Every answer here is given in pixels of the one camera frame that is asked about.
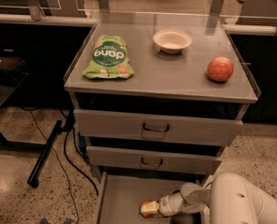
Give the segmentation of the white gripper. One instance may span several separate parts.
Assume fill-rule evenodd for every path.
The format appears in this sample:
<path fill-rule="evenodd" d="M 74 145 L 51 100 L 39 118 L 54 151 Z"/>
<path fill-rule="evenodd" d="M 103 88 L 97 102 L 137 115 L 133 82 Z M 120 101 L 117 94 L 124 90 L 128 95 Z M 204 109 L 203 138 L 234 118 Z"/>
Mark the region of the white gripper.
<path fill-rule="evenodd" d="M 171 217 L 187 208 L 187 202 L 179 192 L 162 197 L 159 202 L 151 201 L 145 205 L 147 213 L 160 212 L 164 217 Z"/>

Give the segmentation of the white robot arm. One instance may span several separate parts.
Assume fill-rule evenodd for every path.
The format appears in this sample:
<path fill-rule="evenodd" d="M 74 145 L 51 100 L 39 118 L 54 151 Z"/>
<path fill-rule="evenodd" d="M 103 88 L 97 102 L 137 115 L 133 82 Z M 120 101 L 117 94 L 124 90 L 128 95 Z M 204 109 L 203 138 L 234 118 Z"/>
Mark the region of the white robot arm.
<path fill-rule="evenodd" d="M 222 173 L 209 189 L 186 182 L 158 201 L 140 205 L 143 217 L 172 217 L 210 210 L 210 224 L 277 224 L 277 201 L 240 175 Z"/>

